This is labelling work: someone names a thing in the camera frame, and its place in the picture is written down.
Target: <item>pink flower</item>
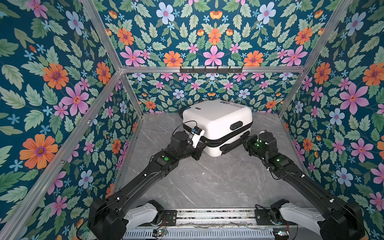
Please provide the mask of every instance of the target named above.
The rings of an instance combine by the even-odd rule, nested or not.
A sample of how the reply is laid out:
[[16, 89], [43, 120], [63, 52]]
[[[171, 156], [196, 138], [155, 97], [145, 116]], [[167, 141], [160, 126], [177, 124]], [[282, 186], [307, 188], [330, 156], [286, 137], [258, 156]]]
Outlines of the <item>pink flower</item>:
[[384, 208], [384, 199], [381, 198], [379, 192], [376, 193], [376, 196], [373, 193], [369, 194], [371, 196], [370, 204], [376, 205], [377, 210], [381, 211]]
[[166, 81], [168, 82], [169, 79], [173, 79], [173, 76], [172, 76], [172, 73], [162, 73], [161, 76], [160, 76], [161, 79], [166, 79]]
[[369, 158], [369, 159], [373, 159], [373, 154], [368, 152], [369, 150], [372, 150], [373, 148], [373, 145], [368, 143], [364, 146], [364, 140], [362, 138], [360, 138], [358, 140], [358, 144], [357, 145], [355, 142], [351, 142], [351, 147], [353, 147], [354, 149], [356, 150], [353, 150], [351, 152], [351, 155], [352, 156], [357, 156], [359, 155], [359, 160], [360, 162], [364, 162], [365, 161], [365, 157]]
[[339, 87], [341, 87], [340, 90], [341, 91], [344, 90], [344, 89], [348, 90], [348, 85], [350, 85], [351, 83], [352, 82], [349, 81], [349, 77], [346, 77], [345, 79], [342, 78], [341, 79], [341, 83], [339, 84]]
[[345, 147], [343, 147], [344, 141], [339, 142], [339, 140], [335, 139], [335, 143], [332, 143], [332, 146], [334, 147], [334, 152], [339, 152], [341, 154], [341, 151], [345, 150]]
[[81, 87], [78, 83], [74, 86], [74, 91], [70, 87], [66, 87], [65, 90], [70, 97], [63, 97], [61, 101], [67, 106], [72, 105], [70, 109], [71, 116], [76, 115], [77, 109], [84, 114], [88, 110], [88, 104], [84, 101], [88, 99], [89, 94], [81, 93]]
[[323, 87], [314, 88], [314, 91], [311, 92], [311, 96], [313, 96], [312, 101], [320, 102], [320, 97], [324, 96], [324, 93], [321, 92], [322, 89]]
[[112, 101], [112, 96], [113, 96], [113, 93], [111, 92], [107, 98], [107, 100], [105, 100], [105, 102], [109, 102], [109, 101]]
[[228, 81], [227, 83], [224, 84], [224, 89], [229, 90], [229, 89], [233, 88], [232, 85], [233, 85], [233, 83], [229, 83], [229, 81]]
[[231, 45], [231, 48], [229, 49], [229, 51], [232, 51], [232, 54], [234, 54], [234, 53], [238, 53], [239, 49], [240, 49], [239, 44], [236, 43]]
[[284, 48], [281, 50], [281, 52], [277, 53], [277, 58], [283, 59], [283, 57], [287, 56], [288, 50], [284, 50]]
[[132, 53], [132, 49], [128, 46], [125, 46], [125, 51], [126, 51], [126, 53], [121, 52], [120, 55], [124, 58], [128, 58], [127, 60], [125, 60], [125, 64], [127, 66], [130, 66], [133, 63], [133, 65], [135, 67], [138, 67], [138, 66], [140, 66], [139, 63], [141, 63], [141, 64], [145, 63], [145, 61], [142, 58], [139, 58], [139, 56], [140, 56], [139, 50], [135, 50]]
[[188, 82], [188, 79], [191, 79], [192, 76], [189, 75], [189, 73], [177, 73], [177, 75], [179, 75], [179, 81], [184, 81], [184, 82]]
[[147, 50], [140, 50], [140, 57], [144, 57], [144, 60], [151, 59], [149, 56], [151, 53], [148, 53]]
[[55, 185], [56, 187], [63, 187], [63, 181], [61, 181], [60, 179], [62, 179], [66, 174], [67, 174], [66, 171], [62, 171], [59, 173], [59, 175], [57, 175], [56, 180], [48, 188], [48, 192], [47, 192], [48, 195], [51, 195], [53, 193], [53, 191], [55, 190]]
[[192, 6], [193, 2], [197, 3], [199, 0], [188, 0], [188, 4]]
[[191, 43], [191, 46], [189, 46], [188, 49], [189, 49], [189, 52], [190, 52], [190, 53], [196, 53], [196, 51], [199, 50], [199, 49], [197, 48], [197, 44], [193, 45], [193, 43]]
[[245, 4], [245, 0], [236, 0], [236, 2], [240, 2], [241, 1], [241, 5], [243, 6]]
[[311, 109], [311, 116], [313, 116], [314, 118], [317, 117], [320, 113], [319, 113], [319, 108], [317, 108], [316, 106], [313, 107], [313, 109]]
[[256, 81], [259, 81], [260, 78], [264, 78], [264, 75], [263, 75], [264, 73], [252, 73], [252, 74], [253, 74], [253, 75], [252, 75], [251, 78], [252, 78], [252, 79], [255, 78]]
[[75, 150], [79, 149], [80, 147], [80, 144], [77, 144], [76, 148], [73, 150], [72, 154], [70, 155], [70, 157], [68, 158], [68, 162], [72, 162], [72, 156], [74, 157], [78, 157], [79, 156], [79, 153]]
[[219, 58], [222, 58], [224, 56], [223, 52], [217, 52], [217, 46], [213, 45], [211, 47], [211, 53], [209, 52], [204, 52], [203, 53], [204, 57], [208, 58], [204, 65], [209, 65], [212, 63], [212, 66], [216, 63], [216, 65], [221, 65], [221, 60]]
[[303, 90], [305, 89], [306, 92], [308, 92], [309, 88], [312, 87], [312, 77], [305, 77], [305, 80], [303, 81]]
[[193, 90], [196, 90], [196, 89], [200, 89], [200, 86], [201, 84], [198, 84], [197, 81], [195, 81], [195, 83], [191, 83], [191, 89]]
[[83, 149], [83, 151], [87, 151], [87, 155], [88, 155], [89, 152], [93, 152], [94, 146], [95, 146], [95, 144], [93, 144], [92, 141], [85, 142], [85, 148]]
[[109, 118], [111, 118], [113, 116], [113, 109], [111, 108], [111, 106], [109, 106], [109, 108], [107, 108], [107, 116]]
[[156, 85], [156, 88], [159, 88], [160, 90], [163, 89], [164, 87], [163, 82], [159, 82], [159, 81], [157, 81], [155, 85]]
[[372, 168], [371, 173], [378, 176], [378, 177], [375, 177], [373, 179], [374, 183], [380, 184], [381, 182], [383, 182], [383, 180], [384, 180], [384, 164], [382, 164], [382, 163], [379, 164], [379, 170], [377, 170], [376, 168]]
[[287, 52], [288, 57], [284, 58], [281, 62], [282, 63], [288, 63], [287, 66], [300, 65], [301, 60], [300, 58], [305, 57], [308, 52], [301, 52], [303, 50], [303, 46], [300, 45], [296, 51], [293, 51], [292, 49], [289, 49]]
[[56, 110], [55, 116], [60, 115], [60, 118], [63, 119], [64, 115], [68, 115], [68, 112], [66, 111], [68, 109], [68, 106], [63, 106], [62, 102], [59, 102], [59, 106], [55, 105], [53, 108]]
[[39, 18], [41, 15], [43, 18], [48, 19], [47, 15], [45, 14], [45, 12], [48, 11], [48, 8], [43, 4], [40, 5], [40, 3], [40, 0], [29, 0], [25, 3], [25, 5], [33, 10], [33, 13], [37, 18]]
[[300, 156], [300, 160], [302, 161], [302, 162], [305, 162], [305, 157], [303, 156], [303, 154], [305, 153], [305, 149], [303, 148], [303, 149], [300, 149], [300, 145], [299, 144], [297, 144], [296, 145], [296, 150], [297, 150], [297, 153], [299, 154], [299, 156]]
[[50, 214], [51, 217], [55, 215], [55, 213], [57, 213], [57, 215], [60, 216], [61, 210], [67, 208], [67, 204], [65, 203], [65, 201], [67, 201], [67, 197], [63, 197], [63, 199], [61, 199], [61, 196], [59, 195], [56, 201], [57, 202], [53, 202], [50, 204], [50, 207], [52, 209], [52, 212]]
[[248, 73], [236, 73], [233, 78], [237, 79], [237, 82], [240, 82], [241, 80], [245, 80], [245, 76], [247, 76]]
[[115, 86], [115, 91], [116, 91], [116, 92], [117, 92], [118, 90], [121, 89], [120, 84], [121, 84], [121, 81], [119, 80], [119, 81], [117, 82], [116, 86]]
[[368, 86], [361, 87], [359, 88], [359, 90], [356, 91], [356, 85], [354, 83], [351, 83], [348, 87], [348, 91], [349, 94], [346, 92], [340, 93], [340, 98], [346, 100], [340, 105], [340, 109], [347, 109], [348, 106], [350, 106], [350, 113], [352, 113], [352, 115], [355, 115], [355, 113], [358, 111], [357, 105], [365, 107], [369, 104], [366, 98], [361, 98], [361, 96], [367, 93]]
[[377, 114], [383, 114], [384, 116], [384, 104], [379, 104], [378, 107], [380, 109], [377, 111]]
[[308, 169], [309, 169], [311, 172], [313, 172], [315, 168], [316, 168], [316, 166], [313, 165], [313, 163], [308, 164]]
[[263, 88], [267, 88], [268, 85], [269, 85], [268, 80], [265, 80], [264, 82], [261, 82], [260, 87], [263, 89]]
[[81, 86], [81, 90], [88, 91], [88, 87], [91, 85], [88, 83], [88, 79], [81, 78], [81, 81], [79, 81], [79, 85]]

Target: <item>flower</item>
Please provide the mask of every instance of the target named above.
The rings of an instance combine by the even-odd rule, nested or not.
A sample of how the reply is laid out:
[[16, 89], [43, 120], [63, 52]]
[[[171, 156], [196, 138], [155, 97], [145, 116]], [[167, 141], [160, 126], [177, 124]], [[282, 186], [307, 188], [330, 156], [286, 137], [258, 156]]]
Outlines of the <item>flower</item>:
[[345, 114], [340, 113], [340, 108], [336, 108], [335, 111], [329, 113], [329, 116], [331, 117], [331, 120], [329, 121], [331, 124], [336, 123], [337, 125], [341, 125], [341, 120], [344, 119]]
[[201, 84], [197, 83], [197, 80], [195, 81], [195, 83], [191, 83], [191, 89], [193, 90], [196, 90], [196, 89], [200, 89], [200, 86]]
[[351, 22], [345, 26], [345, 30], [349, 30], [348, 36], [352, 36], [352, 34], [355, 32], [355, 29], [360, 30], [362, 28], [362, 26], [364, 25], [362, 20], [365, 18], [365, 16], [365, 12], [362, 12], [360, 15], [359, 13], [355, 13], [352, 16]]
[[377, 143], [377, 149], [379, 149], [379, 150], [383, 150], [383, 151], [381, 151], [381, 152], [379, 153], [379, 155], [384, 159], [384, 136], [381, 136], [381, 140], [382, 140], [383, 142], [379, 141], [379, 142]]
[[320, 115], [319, 110], [320, 110], [320, 108], [317, 108], [316, 106], [314, 106], [313, 109], [311, 109], [311, 112], [312, 112], [311, 116], [313, 116], [315, 118], [318, 115]]
[[132, 53], [132, 49], [128, 46], [125, 46], [125, 52], [121, 52], [120, 55], [124, 58], [127, 58], [127, 60], [125, 60], [125, 64], [127, 66], [130, 66], [130, 65], [134, 65], [135, 67], [138, 67], [140, 66], [140, 64], [143, 64], [145, 63], [145, 61], [142, 59], [142, 58], [139, 58], [140, 56], [140, 51], [139, 50], [134, 50], [133, 53]]
[[81, 87], [78, 83], [74, 86], [74, 91], [70, 87], [66, 87], [65, 90], [70, 97], [63, 97], [61, 102], [67, 106], [72, 105], [70, 109], [71, 116], [76, 115], [77, 109], [79, 109], [80, 113], [85, 114], [88, 110], [88, 104], [85, 100], [88, 99], [89, 94], [81, 93]]
[[89, 169], [87, 172], [83, 171], [80, 175], [79, 187], [83, 186], [84, 189], [88, 188], [89, 183], [93, 182], [92, 170]]
[[352, 82], [349, 81], [349, 77], [346, 77], [345, 79], [342, 78], [341, 79], [341, 83], [339, 84], [339, 87], [341, 91], [343, 91], [344, 89], [348, 90], [348, 85], [350, 85]]
[[111, 194], [112, 188], [113, 188], [113, 183], [111, 183], [109, 185], [109, 187], [107, 188], [107, 191], [106, 191], [107, 194], [105, 195], [105, 199], [107, 199], [109, 197], [109, 195]]
[[284, 50], [284, 48], [277, 53], [277, 58], [283, 59], [283, 57], [287, 56], [288, 50]]
[[245, 89], [245, 90], [243, 90], [243, 89], [241, 89], [240, 91], [239, 91], [239, 98], [246, 98], [248, 95], [250, 95], [251, 93], [250, 92], [248, 92], [249, 90], [248, 89]]
[[276, 107], [276, 105], [277, 105], [277, 102], [275, 100], [271, 100], [271, 101], [267, 102], [266, 107], [267, 108], [274, 108], [274, 107]]
[[85, 147], [84, 147], [83, 151], [86, 151], [87, 154], [89, 154], [89, 152], [93, 152], [94, 146], [95, 146], [95, 144], [93, 144], [92, 141], [85, 142]]
[[119, 41], [124, 43], [125, 45], [132, 45], [135, 41], [131, 31], [127, 31], [126, 28], [119, 28], [117, 36], [119, 38]]
[[197, 35], [203, 36], [204, 35], [204, 30], [200, 29], [197, 31]]
[[211, 11], [209, 13], [209, 15], [211, 16], [212, 19], [220, 19], [223, 16], [223, 12], [222, 11]]
[[209, 42], [212, 43], [212, 45], [216, 45], [218, 42], [220, 42], [221, 33], [217, 28], [214, 28], [211, 30], [211, 32], [208, 34]]
[[301, 52], [303, 50], [303, 46], [300, 45], [296, 51], [293, 51], [292, 49], [289, 49], [287, 52], [288, 57], [284, 58], [281, 62], [282, 63], [288, 63], [287, 66], [300, 65], [301, 60], [300, 58], [305, 57], [308, 52]]
[[381, 198], [381, 194], [377, 192], [376, 196], [373, 193], [370, 193], [369, 195], [372, 198], [369, 202], [376, 205], [377, 210], [381, 211], [384, 208], [384, 199]]
[[9, 168], [14, 168], [13, 170], [14, 172], [17, 172], [19, 168], [23, 168], [22, 166], [23, 161], [18, 161], [17, 159], [15, 159], [14, 163], [15, 164], [12, 164], [11, 166], [9, 166]]
[[165, 5], [163, 2], [159, 3], [159, 8], [156, 11], [156, 15], [161, 18], [162, 17], [162, 22], [163, 24], [167, 25], [168, 21], [174, 21], [175, 16], [172, 14], [173, 7], [171, 5]]
[[167, 67], [181, 67], [183, 59], [180, 57], [180, 53], [175, 53], [174, 51], [169, 51], [169, 53], [164, 54], [164, 63], [167, 64]]
[[311, 139], [309, 139], [309, 138], [304, 139], [303, 147], [304, 147], [304, 149], [306, 151], [311, 151], [312, 150], [312, 146], [313, 146], [313, 143], [312, 143]]
[[308, 169], [309, 169], [311, 172], [313, 172], [315, 168], [316, 168], [316, 166], [313, 165], [313, 163], [308, 164]]
[[339, 140], [335, 139], [335, 143], [332, 143], [332, 146], [334, 147], [334, 152], [339, 152], [341, 154], [341, 151], [345, 150], [345, 147], [343, 147], [344, 141], [339, 142]]
[[287, 78], [291, 78], [293, 76], [293, 73], [282, 73], [279, 75], [279, 78], [283, 78], [283, 81], [286, 81]]
[[191, 43], [191, 45], [188, 47], [189, 49], [189, 53], [196, 53], [196, 51], [198, 51], [199, 49], [197, 48], [197, 44], [193, 44]]
[[237, 82], [240, 82], [241, 80], [245, 80], [245, 76], [248, 75], [248, 73], [236, 73], [233, 78], [237, 79]]
[[71, 162], [72, 161], [72, 156], [74, 157], [78, 157], [79, 156], [79, 153], [75, 150], [79, 149], [80, 147], [80, 144], [77, 144], [77, 146], [75, 147], [75, 149], [73, 150], [72, 154], [70, 155], [70, 157], [68, 158], [68, 162]]
[[69, 19], [68, 26], [70, 27], [70, 29], [76, 29], [77, 34], [81, 36], [81, 30], [84, 29], [84, 25], [82, 22], [79, 21], [79, 15], [77, 15], [76, 12], [72, 12], [71, 14], [70, 11], [66, 11], [65, 15], [67, 15], [67, 18]]
[[257, 15], [257, 21], [263, 20], [263, 24], [267, 24], [269, 22], [269, 18], [274, 17], [276, 15], [276, 10], [273, 9], [274, 6], [275, 4], [273, 2], [268, 3], [268, 6], [266, 6], [265, 4], [261, 5], [260, 14]]
[[61, 196], [58, 196], [56, 199], [56, 202], [53, 202], [50, 204], [50, 207], [52, 209], [50, 216], [52, 217], [57, 213], [58, 216], [61, 215], [61, 210], [67, 208], [67, 204], [65, 203], [67, 201], [67, 197], [61, 198]]
[[156, 108], [156, 104], [152, 101], [147, 101], [145, 103], [146, 107], [149, 108], [149, 109], [155, 109]]
[[175, 92], [173, 93], [173, 96], [176, 96], [177, 99], [180, 99], [184, 97], [183, 93], [184, 93], [183, 90], [176, 89]]
[[30, 169], [34, 168], [37, 164], [37, 169], [42, 169], [47, 166], [47, 161], [51, 162], [55, 156], [53, 152], [57, 152], [57, 144], [54, 138], [48, 136], [45, 139], [44, 134], [36, 134], [35, 140], [28, 138], [23, 147], [27, 148], [20, 151], [20, 160], [27, 160], [24, 165]]
[[310, 37], [312, 37], [312, 28], [304, 28], [302, 31], [300, 31], [295, 40], [297, 45], [303, 45], [304, 43], [308, 42], [310, 40]]
[[229, 51], [232, 51], [232, 54], [234, 54], [234, 53], [238, 53], [239, 49], [240, 49], [240, 47], [239, 47], [238, 43], [236, 43], [236, 44], [231, 45], [231, 48], [229, 49]]
[[233, 35], [233, 30], [230, 29], [230, 28], [228, 28], [228, 29], [226, 30], [225, 34], [226, 34], [227, 36], [232, 36], [232, 35]]
[[111, 73], [109, 72], [109, 67], [105, 65], [104, 62], [97, 64], [96, 73], [99, 75], [99, 80], [103, 82], [103, 84], [107, 84], [109, 82]]
[[361, 96], [367, 93], [368, 86], [361, 87], [356, 91], [356, 85], [351, 83], [348, 91], [349, 94], [346, 92], [339, 94], [341, 99], [346, 100], [340, 105], [340, 109], [347, 109], [348, 106], [350, 106], [349, 111], [352, 113], [352, 115], [355, 115], [358, 110], [357, 105], [365, 107], [369, 104], [366, 98], [361, 98]]
[[318, 19], [319, 17], [321, 17], [321, 15], [323, 14], [323, 10], [319, 10], [317, 11], [315, 14], [314, 14], [314, 18]]
[[383, 182], [383, 180], [384, 180], [384, 164], [382, 164], [382, 163], [379, 164], [379, 170], [372, 168], [371, 173], [378, 176], [378, 177], [375, 177], [373, 179], [374, 183], [380, 184], [381, 182]]
[[68, 72], [63, 69], [63, 66], [60, 64], [50, 63], [49, 68], [45, 67], [43, 69], [45, 73], [43, 75], [44, 81], [48, 82], [48, 86], [60, 90], [62, 87], [65, 87], [69, 82]]
[[260, 78], [264, 78], [264, 73], [252, 73], [252, 79], [255, 79], [256, 81], [258, 81]]
[[347, 169], [345, 167], [341, 168], [340, 170], [336, 170], [336, 175], [339, 177], [337, 178], [337, 181], [340, 184], [345, 184], [345, 186], [350, 187], [351, 182], [350, 180], [353, 180], [353, 176], [350, 173], [347, 173]]
[[305, 80], [303, 81], [303, 90], [308, 92], [309, 88], [312, 87], [312, 77], [308, 77], [308, 75], [305, 77]]
[[366, 82], [367, 86], [377, 86], [380, 84], [380, 80], [384, 81], [384, 63], [376, 63], [369, 66], [369, 69], [366, 69], [364, 72], [364, 77], [362, 78], [363, 82]]
[[259, 53], [259, 51], [248, 53], [247, 57], [244, 59], [244, 63], [245, 63], [244, 66], [246, 67], [260, 66], [260, 63], [264, 61], [264, 58], [262, 58], [263, 56], [264, 56], [263, 53]]
[[172, 76], [172, 73], [162, 73], [161, 76], [160, 76], [161, 79], [166, 79], [166, 81], [168, 82], [169, 79], [173, 79], [173, 76]]
[[314, 88], [314, 91], [311, 92], [311, 96], [313, 96], [312, 101], [316, 100], [317, 102], [320, 102], [320, 97], [324, 96], [324, 93], [321, 92], [322, 88], [323, 87]]
[[304, 104], [298, 101], [297, 104], [295, 105], [296, 113], [299, 113], [299, 112], [301, 113], [303, 111], [303, 106]]
[[321, 85], [329, 79], [328, 74], [331, 73], [331, 69], [329, 67], [329, 63], [322, 63], [320, 66], [317, 67], [316, 72], [314, 74], [316, 83]]
[[365, 157], [367, 157], [369, 159], [373, 159], [373, 154], [368, 152], [369, 150], [372, 150], [373, 145], [370, 144], [370, 143], [364, 145], [364, 140], [362, 138], [360, 138], [358, 140], [358, 144], [359, 145], [357, 145], [355, 142], [351, 142], [351, 147], [356, 149], [356, 150], [353, 150], [351, 152], [351, 155], [352, 156], [359, 155], [360, 162], [364, 162], [365, 161]]
[[112, 152], [114, 154], [118, 154], [119, 151], [120, 151], [120, 147], [121, 147], [121, 141], [120, 141], [120, 139], [116, 138], [115, 141], [113, 141], [113, 144], [112, 144]]
[[52, 183], [52, 185], [48, 188], [48, 195], [51, 195], [53, 193], [53, 191], [55, 190], [55, 185], [56, 187], [63, 187], [63, 181], [60, 180], [62, 179], [65, 175], [67, 174], [66, 171], [62, 171], [59, 173], [59, 175], [57, 175], [55, 181]]
[[303, 156], [303, 154], [305, 153], [305, 150], [304, 149], [300, 149], [300, 145], [299, 144], [296, 145], [296, 150], [297, 150], [297, 153], [300, 156], [300, 160], [302, 162], [305, 162], [305, 157]]
[[226, 90], [233, 88], [233, 86], [232, 86], [233, 83], [229, 83], [229, 81], [227, 83], [224, 83], [223, 85], [224, 85], [224, 89], [226, 89]]
[[40, 0], [28, 0], [25, 5], [33, 10], [33, 13], [37, 18], [42, 16], [43, 18], [48, 19], [47, 14], [45, 14], [45, 12], [48, 11], [48, 8], [41, 4]]
[[221, 65], [221, 60], [219, 58], [222, 58], [224, 56], [224, 52], [217, 52], [217, 46], [213, 45], [210, 49], [211, 53], [204, 52], [204, 57], [207, 58], [204, 65], [209, 65], [212, 63], [212, 66], [216, 63], [216, 65]]
[[260, 83], [260, 87], [261, 87], [262, 89], [263, 89], [263, 88], [267, 88], [268, 85], [269, 85], [268, 80], [265, 80], [264, 82], [261, 82], [261, 83]]

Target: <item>black cable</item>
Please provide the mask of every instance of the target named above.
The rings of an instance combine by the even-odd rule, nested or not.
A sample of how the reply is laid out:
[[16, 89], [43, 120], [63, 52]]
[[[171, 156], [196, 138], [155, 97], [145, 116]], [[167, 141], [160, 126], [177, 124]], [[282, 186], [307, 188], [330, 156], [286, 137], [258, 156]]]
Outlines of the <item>black cable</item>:
[[371, 237], [369, 235], [369, 232], [368, 230], [364, 227], [364, 224], [360, 222], [360, 220], [358, 220], [357, 217], [355, 217], [355, 215], [353, 215], [353, 213], [351, 213], [351, 211], [349, 211], [346, 207], [344, 207], [343, 205], [341, 205], [340, 203], [338, 203], [337, 201], [334, 200], [335, 203], [337, 203], [340, 207], [344, 208], [345, 210], [347, 210], [354, 218], [356, 218], [357, 222], [361, 224], [361, 226], [363, 226], [365, 232], [367, 233], [368, 235], [368, 239], [371, 240]]
[[186, 121], [186, 122], [183, 122], [182, 124], [178, 125], [177, 128], [173, 131], [172, 135], [175, 133], [175, 131], [183, 124], [187, 123], [187, 122], [195, 122], [196, 123], [196, 126], [197, 126], [197, 122], [195, 120], [191, 120], [191, 121]]
[[297, 237], [297, 232], [299, 231], [299, 225], [298, 224], [296, 224], [296, 234], [295, 234], [295, 236], [293, 237], [293, 239], [291, 239], [291, 240], [295, 240], [295, 238]]

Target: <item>metal beam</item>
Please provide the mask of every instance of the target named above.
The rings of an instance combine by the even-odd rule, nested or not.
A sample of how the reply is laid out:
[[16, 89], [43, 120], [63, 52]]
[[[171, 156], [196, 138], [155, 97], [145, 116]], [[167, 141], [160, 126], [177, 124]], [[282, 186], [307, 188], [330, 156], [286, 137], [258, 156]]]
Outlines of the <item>metal beam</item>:
[[30, 216], [33, 214], [41, 199], [45, 196], [49, 186], [55, 181], [57, 175], [63, 168], [65, 162], [74, 151], [76, 145], [83, 137], [89, 127], [89, 123], [95, 118], [100, 108], [109, 97], [110, 92], [116, 86], [121, 78], [121, 73], [115, 73], [107, 85], [100, 92], [99, 96], [81, 118], [80, 122], [68, 136], [62, 147], [56, 153], [54, 158], [44, 169], [43, 173], [37, 179], [33, 187], [23, 199], [20, 206], [16, 209], [11, 219], [4, 225], [0, 231], [1, 240], [15, 240], [20, 230], [27, 224]]
[[128, 77], [126, 74], [123, 74], [121, 78], [121, 83], [124, 86], [124, 88], [127, 90], [127, 94], [129, 99], [131, 100], [131, 103], [133, 105], [133, 108], [135, 109], [137, 115], [141, 118], [143, 116], [143, 110], [140, 107], [139, 100], [137, 99], [137, 96], [135, 92], [133, 91], [132, 85], [129, 83]]
[[111, 59], [111, 62], [115, 68], [116, 71], [119, 71], [122, 67], [120, 58], [115, 50], [115, 47], [113, 46], [111, 39], [109, 38], [107, 31], [104, 27], [104, 23], [96, 9], [96, 6], [93, 2], [93, 0], [82, 0], [83, 6], [85, 10], [87, 11], [87, 14], [97, 32], [99, 35], [100, 41], [102, 45], [104, 46], [104, 49], [107, 51], [107, 54], [109, 58]]
[[123, 73], [179, 73], [180, 69], [185, 73], [233, 73], [233, 69], [238, 69], [238, 73], [302, 73], [302, 66], [259, 66], [259, 67], [227, 67], [227, 66], [204, 66], [204, 67], [127, 67], [121, 68]]
[[307, 61], [305, 62], [304, 71], [301, 74], [299, 74], [299, 76], [297, 77], [295, 83], [293, 84], [291, 90], [289, 91], [287, 97], [285, 98], [283, 105], [279, 109], [278, 114], [280, 117], [283, 116], [284, 112], [286, 111], [289, 104], [293, 100], [293, 98], [296, 95], [297, 91], [299, 90], [301, 84], [303, 83], [305, 77], [307, 77], [312, 66], [315, 64], [321, 51], [323, 50], [323, 48], [327, 44], [333, 31], [336, 29], [337, 25], [339, 24], [341, 18], [344, 16], [344, 14], [347, 11], [350, 4], [351, 4], [351, 0], [340, 0], [339, 1], [338, 5], [336, 6], [335, 11], [333, 11], [331, 17], [328, 20], [327, 25], [325, 25], [324, 32], [321, 34], [317, 44], [315, 45], [315, 47], [313, 48], [312, 52], [310, 53]]

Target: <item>wallpaper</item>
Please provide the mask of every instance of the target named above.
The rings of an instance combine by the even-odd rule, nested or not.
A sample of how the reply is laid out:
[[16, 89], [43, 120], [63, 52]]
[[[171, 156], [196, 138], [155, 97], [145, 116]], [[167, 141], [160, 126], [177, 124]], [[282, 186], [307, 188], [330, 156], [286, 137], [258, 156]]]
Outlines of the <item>wallpaper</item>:
[[[2, 1], [0, 30], [2, 228], [73, 132], [114, 70], [79, 1]], [[76, 196], [82, 204], [83, 198], [80, 197], [87, 197], [86, 188], [83, 188], [83, 195], [78, 194], [78, 187], [76, 192], [74, 190], [79, 178], [84, 175], [83, 171], [92, 171], [95, 177], [93, 184], [98, 188], [98, 191], [95, 187], [92, 192], [89, 191], [90, 197], [105, 196], [113, 180], [113, 173], [109, 173], [110, 170], [113, 171], [110, 162], [112, 161], [116, 168], [118, 161], [115, 159], [121, 156], [117, 150], [116, 155], [112, 156], [110, 142], [115, 140], [118, 134], [122, 142], [120, 149], [124, 150], [126, 139], [129, 138], [134, 125], [130, 104], [124, 100], [125, 93], [121, 95], [120, 91], [121, 86], [118, 86], [106, 103], [107, 107], [111, 106], [109, 111], [112, 115], [106, 117], [104, 110], [101, 111], [93, 121], [96, 125], [91, 127], [91, 131], [87, 131], [85, 140], [88, 140], [90, 155], [84, 155], [82, 152], [86, 145], [84, 140], [80, 143], [77, 153], [73, 153], [73, 161], [65, 165], [65, 172], [59, 174], [55, 186], [49, 189], [49, 194], [25, 226], [21, 239], [44, 240], [48, 236], [48, 239], [55, 239], [58, 234], [65, 238], [68, 236], [68, 232], [64, 230], [68, 225], [71, 227], [73, 222], [77, 223], [86, 212], [84, 206], [81, 214], [80, 208], [69, 211], [75, 202], [71, 197]], [[118, 104], [126, 106], [123, 112], [125, 115], [130, 113], [130, 116], [124, 118]], [[105, 165], [107, 168], [105, 171], [100, 170], [99, 165]], [[105, 180], [97, 181], [102, 178], [102, 174], [105, 174]], [[50, 214], [55, 209], [53, 203], [59, 201], [59, 196], [61, 201], [67, 198], [70, 203], [66, 201], [67, 208], [62, 207], [62, 211], [56, 209], [55, 216], [61, 217], [55, 223], [55, 216]]]
[[371, 239], [383, 239], [383, 1], [349, 8], [284, 119], [309, 175], [364, 212]]
[[110, 0], [96, 7], [126, 66], [296, 66], [306, 61], [337, 3]]

